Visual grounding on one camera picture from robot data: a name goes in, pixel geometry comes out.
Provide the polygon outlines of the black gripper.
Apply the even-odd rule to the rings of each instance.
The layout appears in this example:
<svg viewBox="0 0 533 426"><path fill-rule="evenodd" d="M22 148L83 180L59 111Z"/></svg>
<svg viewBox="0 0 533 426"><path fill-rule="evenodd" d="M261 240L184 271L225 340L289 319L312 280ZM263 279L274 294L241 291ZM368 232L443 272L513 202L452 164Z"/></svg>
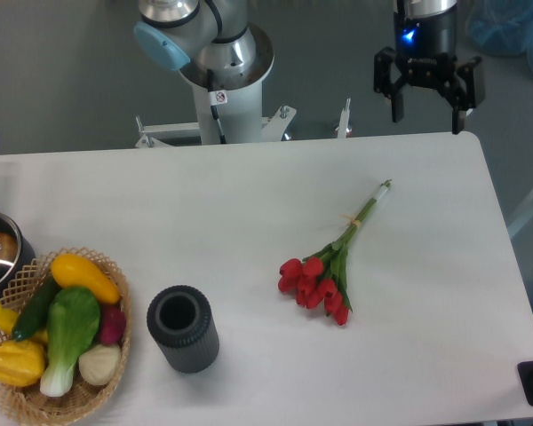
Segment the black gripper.
<svg viewBox="0 0 533 426"><path fill-rule="evenodd" d="M455 1L394 1L395 50L385 47L374 56L373 90L390 101L393 122L404 117L405 83L427 89L442 87L451 106L451 132L465 127L469 110L486 98L484 61L475 56L456 60ZM401 75L394 82L392 67Z"/></svg>

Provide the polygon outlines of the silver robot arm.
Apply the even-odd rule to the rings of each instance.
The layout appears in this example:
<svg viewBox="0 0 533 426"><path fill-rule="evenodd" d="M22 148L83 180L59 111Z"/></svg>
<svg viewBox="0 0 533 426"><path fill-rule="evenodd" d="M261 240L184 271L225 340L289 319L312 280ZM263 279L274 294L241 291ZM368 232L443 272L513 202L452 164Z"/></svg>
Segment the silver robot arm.
<svg viewBox="0 0 533 426"><path fill-rule="evenodd" d="M133 32L141 50L207 93L244 88L259 80L262 59L272 65L244 1L141 1L139 13ZM405 86L445 98L455 134L485 99L481 58L457 60L456 18L454 1L393 3L395 46L374 56L373 90L389 100L394 122L403 117Z"/></svg>

